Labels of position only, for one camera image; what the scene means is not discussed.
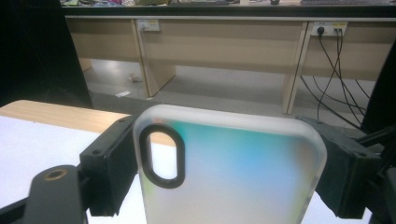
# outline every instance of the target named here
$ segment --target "plug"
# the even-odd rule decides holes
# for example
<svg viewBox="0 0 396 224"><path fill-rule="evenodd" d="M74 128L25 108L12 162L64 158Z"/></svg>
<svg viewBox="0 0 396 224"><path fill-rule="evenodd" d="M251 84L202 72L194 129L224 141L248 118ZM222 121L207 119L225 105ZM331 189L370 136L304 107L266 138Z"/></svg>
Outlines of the plug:
<svg viewBox="0 0 396 224"><path fill-rule="evenodd" d="M324 27L323 27L323 26L320 26L320 27L317 29L317 32L318 32L319 38L321 38L322 35L323 35L323 33L324 33Z"/></svg>
<svg viewBox="0 0 396 224"><path fill-rule="evenodd" d="M343 29L342 28L334 28L335 33L337 36L343 35Z"/></svg>

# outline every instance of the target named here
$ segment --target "wooden panel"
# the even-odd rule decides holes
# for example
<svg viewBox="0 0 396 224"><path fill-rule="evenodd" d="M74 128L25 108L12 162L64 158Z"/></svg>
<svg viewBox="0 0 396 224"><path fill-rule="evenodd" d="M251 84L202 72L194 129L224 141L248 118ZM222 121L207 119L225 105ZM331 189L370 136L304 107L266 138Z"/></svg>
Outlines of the wooden panel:
<svg viewBox="0 0 396 224"><path fill-rule="evenodd" d="M166 63L149 63L146 71L148 96L154 96L176 75L176 67Z"/></svg>
<svg viewBox="0 0 396 224"><path fill-rule="evenodd" d="M342 76L376 80L395 37L395 22L349 22L341 53ZM322 42L335 63L336 37L324 36ZM331 74L330 63L318 37L311 36L302 75L329 77Z"/></svg>
<svg viewBox="0 0 396 224"><path fill-rule="evenodd" d="M78 58L79 65L81 66L81 70L84 72L85 70L88 70L92 68L92 62L91 59L85 59L85 58Z"/></svg>
<svg viewBox="0 0 396 224"><path fill-rule="evenodd" d="M0 116L102 133L128 115L22 100L0 107Z"/></svg>
<svg viewBox="0 0 396 224"><path fill-rule="evenodd" d="M282 86L282 112L291 114L294 105L294 98L297 92L299 77L301 74L301 67L307 50L307 42L309 36L306 34L307 29L312 29L312 25L304 22L304 26L300 32L300 41L294 57L294 69L292 75L285 75Z"/></svg>
<svg viewBox="0 0 396 224"><path fill-rule="evenodd" d="M145 32L151 64L219 67L290 74L301 21L160 20Z"/></svg>
<svg viewBox="0 0 396 224"><path fill-rule="evenodd" d="M139 62L131 20L67 19L80 58Z"/></svg>

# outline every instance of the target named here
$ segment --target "power outlet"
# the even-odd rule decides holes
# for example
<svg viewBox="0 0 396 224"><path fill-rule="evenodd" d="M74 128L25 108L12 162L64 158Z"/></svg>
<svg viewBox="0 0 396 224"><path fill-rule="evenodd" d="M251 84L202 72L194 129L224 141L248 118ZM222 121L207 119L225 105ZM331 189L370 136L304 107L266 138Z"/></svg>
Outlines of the power outlet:
<svg viewBox="0 0 396 224"><path fill-rule="evenodd" d="M338 32L338 36L344 36L347 30L347 21L315 21L314 27L312 28L311 35L319 35L318 28L323 27L323 36L337 36L336 29L341 29L342 32Z"/></svg>
<svg viewBox="0 0 396 224"><path fill-rule="evenodd" d="M141 31L161 31L158 20L137 20L137 26Z"/></svg>

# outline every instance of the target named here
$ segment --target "white phone case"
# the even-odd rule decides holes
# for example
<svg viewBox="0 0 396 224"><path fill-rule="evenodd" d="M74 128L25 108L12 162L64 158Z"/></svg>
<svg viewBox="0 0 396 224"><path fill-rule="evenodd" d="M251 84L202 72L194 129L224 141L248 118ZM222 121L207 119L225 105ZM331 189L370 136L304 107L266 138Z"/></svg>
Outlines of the white phone case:
<svg viewBox="0 0 396 224"><path fill-rule="evenodd" d="M147 138L177 144L177 177L152 169ZM318 133L296 119L156 105L134 125L148 224L301 223L326 162Z"/></svg>

